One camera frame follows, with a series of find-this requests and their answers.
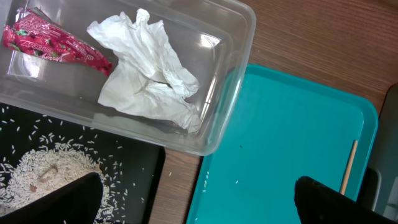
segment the black object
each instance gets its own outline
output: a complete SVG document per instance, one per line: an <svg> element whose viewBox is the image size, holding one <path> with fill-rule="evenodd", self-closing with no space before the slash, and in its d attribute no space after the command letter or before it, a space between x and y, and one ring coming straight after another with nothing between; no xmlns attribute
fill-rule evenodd
<svg viewBox="0 0 398 224"><path fill-rule="evenodd" d="M301 177L296 181L294 203L302 224L395 223L371 210L362 208L351 199L310 177Z"/></svg>
<svg viewBox="0 0 398 224"><path fill-rule="evenodd" d="M387 92L358 202L398 221L398 83Z"/></svg>
<svg viewBox="0 0 398 224"><path fill-rule="evenodd" d="M0 217L0 223L81 223L93 224L101 205L103 184L97 173L72 183Z"/></svg>
<svg viewBox="0 0 398 224"><path fill-rule="evenodd" d="M56 142L68 142L70 144L79 143L94 150L85 151L84 147L80 150L90 154L94 161L101 158L100 169L104 175L116 176L115 181L107 179L106 185L115 183L115 188L111 191L119 192L116 194L119 210L114 212L114 217L108 220L125 221L125 224L145 224L149 222L150 213L155 200L160 175L162 173L165 150L163 147L149 144L146 142L118 136L98 129L90 129L82 125L62 121L54 117L24 110L14 106L0 103L0 162L6 157L6 162L16 167L19 159L29 150L41 150L39 146L46 145L48 149L53 149ZM47 136L53 133L53 142L40 142L42 135ZM114 162L123 165L114 169Z"/></svg>

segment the clear plastic container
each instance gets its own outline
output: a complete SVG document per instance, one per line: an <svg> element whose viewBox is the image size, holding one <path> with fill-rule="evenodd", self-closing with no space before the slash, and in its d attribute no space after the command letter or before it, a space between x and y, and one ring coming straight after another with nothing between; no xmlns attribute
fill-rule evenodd
<svg viewBox="0 0 398 224"><path fill-rule="evenodd" d="M87 32L93 21L139 8L149 23L164 21L182 65L200 82L187 99L201 111L196 133L172 122L131 116L97 103L107 77L79 64L50 62L0 47L0 101L111 133L205 156L216 150L242 84L256 26L252 9L234 0L2 0L0 26L12 25L19 7L38 7L66 31L117 57Z"/></svg>

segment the brown wooden surface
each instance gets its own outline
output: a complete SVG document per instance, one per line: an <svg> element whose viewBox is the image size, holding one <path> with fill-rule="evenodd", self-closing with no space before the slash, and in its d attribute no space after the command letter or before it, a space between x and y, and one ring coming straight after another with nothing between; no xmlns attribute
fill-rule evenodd
<svg viewBox="0 0 398 224"><path fill-rule="evenodd" d="M241 1L257 16L250 63L365 97L380 111L398 82L397 8L377 0ZM199 161L167 151L151 224L185 223Z"/></svg>

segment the candy wrapper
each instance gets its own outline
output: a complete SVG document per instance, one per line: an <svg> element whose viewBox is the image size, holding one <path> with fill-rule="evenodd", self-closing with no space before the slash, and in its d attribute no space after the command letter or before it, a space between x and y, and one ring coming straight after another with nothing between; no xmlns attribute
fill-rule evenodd
<svg viewBox="0 0 398 224"><path fill-rule="evenodd" d="M4 29L7 48L56 62L84 63L109 76L112 64L101 52L61 29L40 9L20 9L17 17Z"/></svg>

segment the crumpled tissue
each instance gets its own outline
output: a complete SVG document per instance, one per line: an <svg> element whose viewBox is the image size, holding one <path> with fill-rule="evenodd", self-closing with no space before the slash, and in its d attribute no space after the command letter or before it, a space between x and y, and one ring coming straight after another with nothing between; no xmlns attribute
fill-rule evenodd
<svg viewBox="0 0 398 224"><path fill-rule="evenodd" d="M149 13L139 9L135 23L122 12L87 28L119 58L98 103L131 115L170 120L189 133L198 131L199 112L184 99L198 91L199 82L182 67L163 21L148 25L148 20Z"/></svg>

